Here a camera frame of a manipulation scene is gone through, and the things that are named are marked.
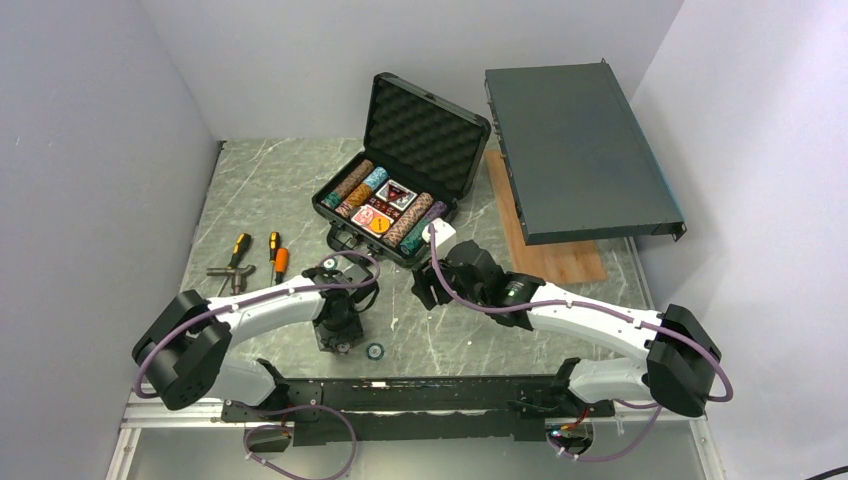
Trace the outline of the yellow big blind button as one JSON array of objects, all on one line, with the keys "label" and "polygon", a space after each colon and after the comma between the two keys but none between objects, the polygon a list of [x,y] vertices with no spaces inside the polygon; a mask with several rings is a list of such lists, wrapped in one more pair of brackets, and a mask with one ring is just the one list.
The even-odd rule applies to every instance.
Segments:
[{"label": "yellow big blind button", "polygon": [[391,227],[392,220],[389,217],[375,216],[369,223],[369,229],[377,234],[385,234]]}]

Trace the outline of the red black all-in triangle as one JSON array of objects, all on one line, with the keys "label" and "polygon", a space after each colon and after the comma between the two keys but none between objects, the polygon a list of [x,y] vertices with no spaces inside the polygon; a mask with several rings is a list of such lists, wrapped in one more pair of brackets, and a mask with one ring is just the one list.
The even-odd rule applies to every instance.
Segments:
[{"label": "red black all-in triangle", "polygon": [[388,181],[380,190],[381,198],[395,208],[405,209],[414,198],[414,193],[408,188]]}]

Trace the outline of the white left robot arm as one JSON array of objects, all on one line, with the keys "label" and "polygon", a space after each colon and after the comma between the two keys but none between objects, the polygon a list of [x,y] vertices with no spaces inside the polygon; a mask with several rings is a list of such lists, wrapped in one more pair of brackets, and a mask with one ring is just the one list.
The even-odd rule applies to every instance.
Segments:
[{"label": "white left robot arm", "polygon": [[287,406],[284,377],[267,360],[244,361],[230,350],[297,323],[310,325],[322,352],[344,353],[364,336],[359,303],[378,289],[357,265],[345,271],[310,268],[255,292],[204,298],[176,295],[132,349],[139,382],[165,407],[181,410],[205,397],[240,402],[264,420]]}]

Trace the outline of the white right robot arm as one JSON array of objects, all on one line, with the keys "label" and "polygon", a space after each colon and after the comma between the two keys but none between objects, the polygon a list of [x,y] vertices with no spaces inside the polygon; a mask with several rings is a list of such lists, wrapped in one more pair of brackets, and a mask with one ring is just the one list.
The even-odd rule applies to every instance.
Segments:
[{"label": "white right robot arm", "polygon": [[450,247],[425,242],[413,294],[426,309],[456,302],[497,324],[582,339],[615,358],[568,358],[555,374],[551,401],[574,415],[591,405],[639,400],[686,417],[710,402],[733,399],[721,352],[694,314],[613,305],[541,278],[506,271],[474,241]]}]

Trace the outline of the green chip stack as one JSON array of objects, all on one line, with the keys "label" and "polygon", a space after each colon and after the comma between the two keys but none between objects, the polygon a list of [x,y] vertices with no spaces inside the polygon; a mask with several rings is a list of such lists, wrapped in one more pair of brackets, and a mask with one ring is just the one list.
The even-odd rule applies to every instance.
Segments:
[{"label": "green chip stack", "polygon": [[421,244],[424,242],[423,232],[425,230],[426,226],[423,224],[413,227],[399,243],[398,248],[400,252],[406,256],[411,256],[416,253],[421,247]]}]

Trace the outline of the brown blue chip row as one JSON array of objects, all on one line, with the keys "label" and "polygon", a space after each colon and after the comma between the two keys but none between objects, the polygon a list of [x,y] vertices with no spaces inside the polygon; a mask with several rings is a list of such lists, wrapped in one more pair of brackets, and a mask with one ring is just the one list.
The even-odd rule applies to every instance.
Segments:
[{"label": "brown blue chip row", "polygon": [[433,205],[434,198],[429,193],[421,193],[383,235],[382,242],[388,247],[397,247],[411,231],[427,210]]}]

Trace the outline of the purple chip stack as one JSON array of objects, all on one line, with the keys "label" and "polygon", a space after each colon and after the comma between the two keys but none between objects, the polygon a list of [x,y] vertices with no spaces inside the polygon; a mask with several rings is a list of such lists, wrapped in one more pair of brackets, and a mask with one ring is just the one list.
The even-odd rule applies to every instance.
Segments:
[{"label": "purple chip stack", "polygon": [[442,201],[436,201],[426,212],[425,218],[427,222],[440,218],[447,211],[447,205]]}]

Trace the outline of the blue playing card deck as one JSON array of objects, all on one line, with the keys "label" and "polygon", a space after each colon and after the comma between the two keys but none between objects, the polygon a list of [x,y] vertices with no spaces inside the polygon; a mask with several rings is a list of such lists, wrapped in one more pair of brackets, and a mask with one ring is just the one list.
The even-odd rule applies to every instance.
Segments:
[{"label": "blue playing card deck", "polygon": [[376,192],[376,197],[388,206],[401,212],[405,211],[416,199],[418,193],[395,180],[387,180]]}]

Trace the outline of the wooden board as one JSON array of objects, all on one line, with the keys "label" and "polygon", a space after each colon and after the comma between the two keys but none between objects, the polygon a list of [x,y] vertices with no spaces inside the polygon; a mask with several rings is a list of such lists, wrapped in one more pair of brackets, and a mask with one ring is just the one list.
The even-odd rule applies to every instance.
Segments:
[{"label": "wooden board", "polygon": [[501,154],[495,150],[486,150],[483,158],[514,270],[557,284],[589,283],[607,279],[607,272],[594,241],[528,246]]}]

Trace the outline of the red die in case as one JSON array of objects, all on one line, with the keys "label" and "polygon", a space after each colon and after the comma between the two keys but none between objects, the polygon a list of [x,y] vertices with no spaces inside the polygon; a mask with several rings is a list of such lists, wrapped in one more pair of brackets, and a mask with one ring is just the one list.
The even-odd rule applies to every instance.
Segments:
[{"label": "red die in case", "polygon": [[372,206],[373,208],[375,208],[378,212],[389,217],[392,221],[399,219],[403,214],[403,212],[401,210],[398,210],[397,208],[393,207],[391,204],[387,203],[384,200],[381,200],[380,198],[378,198],[376,196],[370,197],[367,200],[367,204]]}]

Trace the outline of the orange yellow chip stack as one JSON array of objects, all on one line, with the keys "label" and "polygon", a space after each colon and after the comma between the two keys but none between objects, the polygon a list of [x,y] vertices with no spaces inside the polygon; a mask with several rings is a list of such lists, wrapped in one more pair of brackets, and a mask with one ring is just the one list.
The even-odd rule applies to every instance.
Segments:
[{"label": "orange yellow chip stack", "polygon": [[335,209],[335,212],[349,218],[354,210],[364,204],[372,195],[373,189],[365,182],[360,183]]}]

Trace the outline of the grey metal pipe fitting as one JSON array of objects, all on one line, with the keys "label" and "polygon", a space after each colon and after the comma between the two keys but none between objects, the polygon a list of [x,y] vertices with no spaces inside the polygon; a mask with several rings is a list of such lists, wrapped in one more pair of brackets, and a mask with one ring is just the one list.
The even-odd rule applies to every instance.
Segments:
[{"label": "grey metal pipe fitting", "polygon": [[256,270],[255,265],[247,265],[245,267],[221,267],[207,268],[205,273],[207,277],[221,277],[223,282],[218,290],[217,295],[221,296],[226,288],[229,288],[233,296],[243,293],[247,286],[247,278]]}]

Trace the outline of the light blue chip stack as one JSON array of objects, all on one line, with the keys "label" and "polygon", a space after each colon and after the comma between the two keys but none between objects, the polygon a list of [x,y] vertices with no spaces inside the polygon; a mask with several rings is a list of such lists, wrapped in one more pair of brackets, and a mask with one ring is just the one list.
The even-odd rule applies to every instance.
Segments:
[{"label": "light blue chip stack", "polygon": [[363,180],[363,184],[370,188],[371,191],[376,191],[389,178],[388,171],[383,167],[376,167]]}]

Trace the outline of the brown grey chip row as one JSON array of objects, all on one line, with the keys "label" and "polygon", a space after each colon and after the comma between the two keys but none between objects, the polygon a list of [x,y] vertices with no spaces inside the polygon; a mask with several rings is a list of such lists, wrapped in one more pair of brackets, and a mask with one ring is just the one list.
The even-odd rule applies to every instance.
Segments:
[{"label": "brown grey chip row", "polygon": [[354,170],[347,175],[334,189],[322,200],[322,204],[328,208],[337,208],[343,200],[374,170],[375,166],[370,160],[363,160]]}]

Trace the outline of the dark teal rack server box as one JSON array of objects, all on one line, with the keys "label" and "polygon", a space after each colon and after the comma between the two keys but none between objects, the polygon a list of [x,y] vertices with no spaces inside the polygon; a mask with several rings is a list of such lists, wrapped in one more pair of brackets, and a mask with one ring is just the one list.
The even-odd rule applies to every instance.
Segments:
[{"label": "dark teal rack server box", "polygon": [[686,233],[609,63],[490,69],[485,89],[526,244]]}]

